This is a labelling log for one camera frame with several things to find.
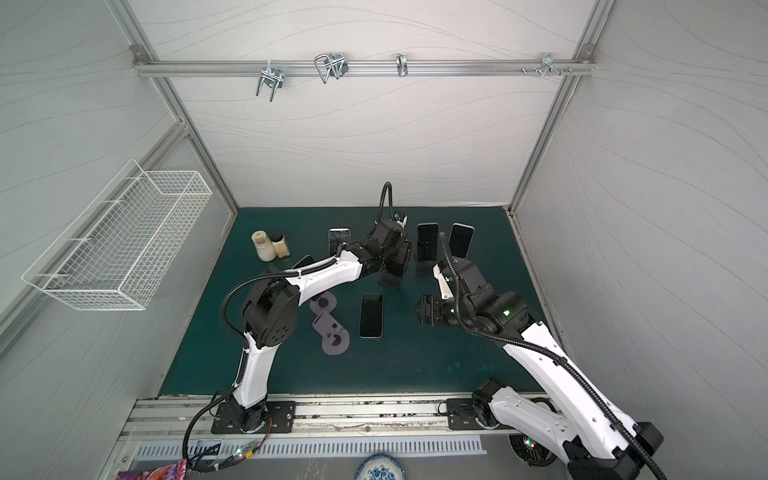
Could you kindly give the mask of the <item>phone with light green frame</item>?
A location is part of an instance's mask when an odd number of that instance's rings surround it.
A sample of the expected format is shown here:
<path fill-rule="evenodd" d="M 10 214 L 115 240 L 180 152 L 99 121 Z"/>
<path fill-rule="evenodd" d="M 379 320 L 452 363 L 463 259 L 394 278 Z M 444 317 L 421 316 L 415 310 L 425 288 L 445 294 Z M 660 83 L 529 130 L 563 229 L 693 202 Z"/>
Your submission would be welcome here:
<path fill-rule="evenodd" d="M 364 339 L 380 338 L 383 334 L 383 296 L 364 294 L 361 298 L 359 335 Z"/>

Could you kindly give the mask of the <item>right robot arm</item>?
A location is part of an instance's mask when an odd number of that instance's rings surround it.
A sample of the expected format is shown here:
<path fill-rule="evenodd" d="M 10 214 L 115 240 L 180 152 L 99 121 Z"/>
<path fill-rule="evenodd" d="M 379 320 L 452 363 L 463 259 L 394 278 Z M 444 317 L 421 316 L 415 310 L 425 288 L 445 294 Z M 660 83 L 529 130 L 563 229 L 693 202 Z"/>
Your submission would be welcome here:
<path fill-rule="evenodd" d="M 439 293 L 422 297 L 417 318 L 496 343 L 548 396 L 536 402 L 492 378 L 472 395 L 480 425 L 518 430 L 526 438 L 526 449 L 542 448 L 544 456 L 556 457 L 572 479 L 635 479 L 644 469 L 664 478 L 653 458 L 663 443 L 661 432 L 609 401 L 521 296 L 496 293 L 467 259 L 443 259 L 433 266 L 432 275 Z"/>

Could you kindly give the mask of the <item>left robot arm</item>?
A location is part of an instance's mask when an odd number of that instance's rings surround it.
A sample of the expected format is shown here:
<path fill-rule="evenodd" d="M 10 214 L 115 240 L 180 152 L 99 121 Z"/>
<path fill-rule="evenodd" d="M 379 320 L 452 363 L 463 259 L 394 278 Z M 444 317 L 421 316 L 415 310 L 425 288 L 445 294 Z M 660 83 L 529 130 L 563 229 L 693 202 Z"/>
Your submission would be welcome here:
<path fill-rule="evenodd" d="M 399 286 L 411 253 L 406 222 L 407 218 L 400 214 L 381 219 L 367 235 L 340 245 L 324 260 L 284 271 L 271 270 L 242 282 L 225 296 L 219 316 L 221 323 L 230 327 L 230 301 L 241 289 L 251 288 L 242 309 L 243 350 L 228 401 L 236 412 L 251 414 L 264 409 L 277 349 L 293 333 L 302 304 L 336 286 L 372 274 L 377 274 L 384 286 Z"/>

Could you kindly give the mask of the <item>black folding phone stand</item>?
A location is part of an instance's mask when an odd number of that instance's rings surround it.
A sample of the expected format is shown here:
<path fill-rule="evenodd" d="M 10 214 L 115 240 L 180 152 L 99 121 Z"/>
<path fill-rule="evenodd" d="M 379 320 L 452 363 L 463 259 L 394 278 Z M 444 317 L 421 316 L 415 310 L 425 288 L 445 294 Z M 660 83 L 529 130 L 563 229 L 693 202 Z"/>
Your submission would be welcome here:
<path fill-rule="evenodd" d="M 403 274 L 401 272 L 392 273 L 385 271 L 380 275 L 378 283 L 387 288 L 398 288 L 402 282 L 402 279 Z"/>

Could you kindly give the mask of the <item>black rectangular phone stand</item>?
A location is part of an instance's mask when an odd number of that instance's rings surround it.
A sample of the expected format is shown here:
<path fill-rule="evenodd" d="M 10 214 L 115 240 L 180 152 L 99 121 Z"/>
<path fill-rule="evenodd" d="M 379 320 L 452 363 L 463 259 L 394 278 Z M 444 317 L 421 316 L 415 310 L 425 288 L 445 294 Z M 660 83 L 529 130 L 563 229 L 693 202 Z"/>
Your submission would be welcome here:
<path fill-rule="evenodd" d="M 435 260 L 417 260 L 416 274 L 419 277 L 432 277 L 434 275 Z"/>

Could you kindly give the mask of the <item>phone with cracked screen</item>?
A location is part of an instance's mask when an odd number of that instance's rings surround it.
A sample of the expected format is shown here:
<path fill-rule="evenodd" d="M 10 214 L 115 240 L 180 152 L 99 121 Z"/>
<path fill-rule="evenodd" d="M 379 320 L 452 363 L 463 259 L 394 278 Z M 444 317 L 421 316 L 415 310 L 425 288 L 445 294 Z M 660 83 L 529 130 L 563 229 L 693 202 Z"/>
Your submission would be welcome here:
<path fill-rule="evenodd" d="M 328 253 L 337 256 L 339 249 L 351 243 L 351 231 L 349 228 L 331 228 L 328 231 Z"/>

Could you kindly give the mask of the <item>phone on middle purple stand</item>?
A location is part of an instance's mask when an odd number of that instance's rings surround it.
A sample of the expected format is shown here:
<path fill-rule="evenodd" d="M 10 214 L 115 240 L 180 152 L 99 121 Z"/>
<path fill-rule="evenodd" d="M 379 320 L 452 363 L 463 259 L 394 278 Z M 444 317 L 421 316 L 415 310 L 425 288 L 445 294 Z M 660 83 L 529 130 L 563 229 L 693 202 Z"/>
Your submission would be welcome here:
<path fill-rule="evenodd" d="M 295 263 L 292 266 L 292 269 L 305 268 L 305 267 L 307 267 L 309 265 L 312 265 L 314 262 L 315 262 L 315 259 L 311 255 L 305 255 L 297 263 Z"/>

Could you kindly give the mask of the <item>purple round stand middle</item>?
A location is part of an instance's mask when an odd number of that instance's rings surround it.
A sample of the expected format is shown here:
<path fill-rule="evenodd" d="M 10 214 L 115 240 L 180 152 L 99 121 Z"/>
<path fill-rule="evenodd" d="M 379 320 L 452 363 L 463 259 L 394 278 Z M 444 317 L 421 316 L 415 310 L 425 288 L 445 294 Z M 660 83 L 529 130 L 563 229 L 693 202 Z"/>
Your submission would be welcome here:
<path fill-rule="evenodd" d="M 338 300 L 330 291 L 326 291 L 322 294 L 312 297 L 309 302 L 310 310 L 315 315 L 331 313 L 337 307 L 337 305 Z"/>

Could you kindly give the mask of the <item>purple round stand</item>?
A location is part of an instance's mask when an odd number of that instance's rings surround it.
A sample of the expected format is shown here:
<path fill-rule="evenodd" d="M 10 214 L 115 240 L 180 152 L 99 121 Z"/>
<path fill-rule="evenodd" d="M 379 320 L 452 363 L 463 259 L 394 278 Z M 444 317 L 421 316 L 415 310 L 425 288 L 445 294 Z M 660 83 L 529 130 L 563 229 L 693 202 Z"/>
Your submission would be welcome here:
<path fill-rule="evenodd" d="M 322 294 L 312 297 L 309 302 L 310 310 L 315 315 L 331 313 L 337 307 L 337 305 L 338 300 L 330 291 L 326 291 Z"/>
<path fill-rule="evenodd" d="M 321 347 L 329 356 L 344 354 L 350 346 L 350 334 L 330 313 L 322 311 L 312 322 L 316 333 L 322 337 Z"/>

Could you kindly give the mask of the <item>purple round stand front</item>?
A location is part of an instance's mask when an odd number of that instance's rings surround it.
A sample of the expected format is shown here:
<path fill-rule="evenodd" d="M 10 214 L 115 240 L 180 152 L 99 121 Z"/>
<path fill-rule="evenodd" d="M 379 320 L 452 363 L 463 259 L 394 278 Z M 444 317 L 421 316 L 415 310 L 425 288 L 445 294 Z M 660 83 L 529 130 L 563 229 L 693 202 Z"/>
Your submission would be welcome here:
<path fill-rule="evenodd" d="M 344 354 L 350 346 L 350 334 L 330 313 L 322 311 L 312 322 L 316 333 L 322 337 L 321 347 L 329 356 Z"/>

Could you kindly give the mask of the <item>cream plastic bottle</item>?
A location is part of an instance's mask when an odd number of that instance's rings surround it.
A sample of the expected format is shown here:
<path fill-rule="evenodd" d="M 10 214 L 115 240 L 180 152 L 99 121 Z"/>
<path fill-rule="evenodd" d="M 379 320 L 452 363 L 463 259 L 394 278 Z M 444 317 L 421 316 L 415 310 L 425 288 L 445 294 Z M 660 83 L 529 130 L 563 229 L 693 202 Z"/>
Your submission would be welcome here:
<path fill-rule="evenodd" d="M 258 258 L 262 262 L 271 262 L 277 257 L 277 253 L 266 231 L 258 230 L 252 233 L 251 240 Z"/>

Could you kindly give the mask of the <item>blue white plate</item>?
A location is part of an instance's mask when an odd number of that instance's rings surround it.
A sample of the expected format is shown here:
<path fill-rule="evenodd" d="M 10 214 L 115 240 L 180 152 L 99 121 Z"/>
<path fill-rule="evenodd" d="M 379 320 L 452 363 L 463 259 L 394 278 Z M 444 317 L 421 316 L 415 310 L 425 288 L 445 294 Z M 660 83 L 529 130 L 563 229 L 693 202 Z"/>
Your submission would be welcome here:
<path fill-rule="evenodd" d="M 392 456 L 375 454 L 366 458 L 357 468 L 355 480 L 406 480 L 402 465 Z"/>

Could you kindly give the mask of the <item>metal top crossbar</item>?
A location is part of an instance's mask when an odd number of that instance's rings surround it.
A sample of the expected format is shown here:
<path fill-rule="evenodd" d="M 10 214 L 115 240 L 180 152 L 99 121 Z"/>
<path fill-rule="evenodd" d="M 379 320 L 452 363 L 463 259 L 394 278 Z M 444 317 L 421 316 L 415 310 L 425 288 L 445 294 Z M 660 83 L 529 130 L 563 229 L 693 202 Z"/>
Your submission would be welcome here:
<path fill-rule="evenodd" d="M 416 60 L 397 54 L 384 60 L 350 60 L 320 54 L 311 60 L 156 60 L 140 45 L 130 47 L 134 69 L 146 78 L 257 78 L 266 73 L 289 78 L 406 77 L 565 77 L 588 76 L 597 64 L 590 58 L 555 59 L 550 54 L 524 60 Z"/>

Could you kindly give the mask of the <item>phone with purple frame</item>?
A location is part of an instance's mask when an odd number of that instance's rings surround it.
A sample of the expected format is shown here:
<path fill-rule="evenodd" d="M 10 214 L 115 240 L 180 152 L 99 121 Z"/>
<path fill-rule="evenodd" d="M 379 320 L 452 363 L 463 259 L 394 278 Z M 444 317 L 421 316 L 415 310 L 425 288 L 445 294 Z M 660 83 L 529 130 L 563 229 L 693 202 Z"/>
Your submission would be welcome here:
<path fill-rule="evenodd" d="M 420 263 L 434 262 L 437 258 L 439 225 L 420 223 L 417 225 L 416 260 Z"/>

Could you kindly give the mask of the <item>phone with white frame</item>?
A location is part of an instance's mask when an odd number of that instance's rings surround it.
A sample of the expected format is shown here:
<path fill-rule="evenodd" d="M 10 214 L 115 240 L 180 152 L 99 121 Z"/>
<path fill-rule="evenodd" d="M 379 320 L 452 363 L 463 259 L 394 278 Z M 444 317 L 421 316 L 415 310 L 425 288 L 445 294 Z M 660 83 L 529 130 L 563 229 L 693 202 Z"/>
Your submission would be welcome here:
<path fill-rule="evenodd" d="M 463 223 L 453 223 L 449 235 L 449 250 L 454 258 L 466 258 L 474 238 L 475 228 Z"/>

